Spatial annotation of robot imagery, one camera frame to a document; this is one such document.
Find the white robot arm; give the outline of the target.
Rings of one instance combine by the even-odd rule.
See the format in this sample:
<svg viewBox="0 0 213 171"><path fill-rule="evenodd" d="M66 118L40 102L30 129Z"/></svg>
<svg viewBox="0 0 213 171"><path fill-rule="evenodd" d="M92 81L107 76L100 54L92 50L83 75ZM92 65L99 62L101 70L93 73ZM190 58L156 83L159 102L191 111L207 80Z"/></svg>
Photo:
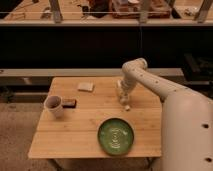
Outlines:
<svg viewBox="0 0 213 171"><path fill-rule="evenodd" d="M140 83L162 100L162 171L213 171L213 100L147 67L144 58L122 65L118 97L122 102Z"/></svg>

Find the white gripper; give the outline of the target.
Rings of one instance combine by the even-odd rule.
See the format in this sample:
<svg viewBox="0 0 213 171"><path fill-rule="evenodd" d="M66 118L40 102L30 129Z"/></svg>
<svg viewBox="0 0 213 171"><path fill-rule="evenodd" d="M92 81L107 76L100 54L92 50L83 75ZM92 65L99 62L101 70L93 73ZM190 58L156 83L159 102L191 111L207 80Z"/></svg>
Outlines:
<svg viewBox="0 0 213 171"><path fill-rule="evenodd" d="M128 95L133 91L136 86L136 82L131 79L123 79L121 81L121 88L120 88L120 98L121 104L127 104L129 102Z"/></svg>

